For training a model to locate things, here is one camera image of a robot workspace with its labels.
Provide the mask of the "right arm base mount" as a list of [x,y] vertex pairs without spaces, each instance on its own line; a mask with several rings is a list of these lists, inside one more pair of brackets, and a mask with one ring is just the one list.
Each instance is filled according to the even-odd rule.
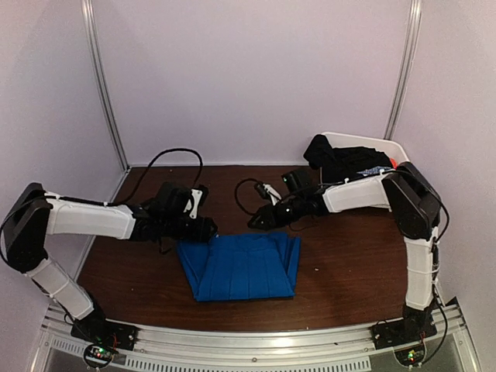
[[382,320],[370,328],[376,350],[392,348],[394,358],[402,367],[420,367],[427,360],[426,339],[437,334],[429,317],[419,325],[414,319]]

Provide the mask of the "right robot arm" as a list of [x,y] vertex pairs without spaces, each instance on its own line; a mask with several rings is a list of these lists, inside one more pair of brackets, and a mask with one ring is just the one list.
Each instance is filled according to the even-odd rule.
[[401,233],[407,252],[408,286],[402,317],[379,321],[371,332],[381,349],[422,341],[436,334],[431,313],[438,304],[439,228],[443,203],[439,194],[414,164],[406,161],[372,175],[315,183],[305,170],[283,176],[288,194],[279,195],[270,184],[256,189],[268,203],[251,213],[251,229],[269,231],[320,216],[358,208],[386,208]]

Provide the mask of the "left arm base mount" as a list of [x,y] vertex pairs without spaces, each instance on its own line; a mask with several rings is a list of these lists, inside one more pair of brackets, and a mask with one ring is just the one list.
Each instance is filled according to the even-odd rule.
[[133,351],[138,329],[134,325],[104,320],[83,322],[75,319],[71,335],[88,342],[82,352],[85,364],[100,371],[122,357],[122,350]]

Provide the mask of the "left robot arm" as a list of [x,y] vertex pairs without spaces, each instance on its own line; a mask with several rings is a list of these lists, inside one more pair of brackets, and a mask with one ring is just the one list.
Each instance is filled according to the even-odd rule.
[[218,232],[198,212],[207,191],[164,183],[140,204],[71,198],[29,184],[1,225],[2,259],[28,277],[68,314],[73,325],[95,344],[111,338],[111,326],[97,301],[48,253],[49,236],[101,236],[131,242],[207,243]]

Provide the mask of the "blue pleated skirt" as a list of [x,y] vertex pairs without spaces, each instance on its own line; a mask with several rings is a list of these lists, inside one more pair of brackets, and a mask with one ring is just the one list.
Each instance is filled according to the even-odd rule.
[[182,241],[177,255],[198,302],[292,298],[301,238],[285,232]]

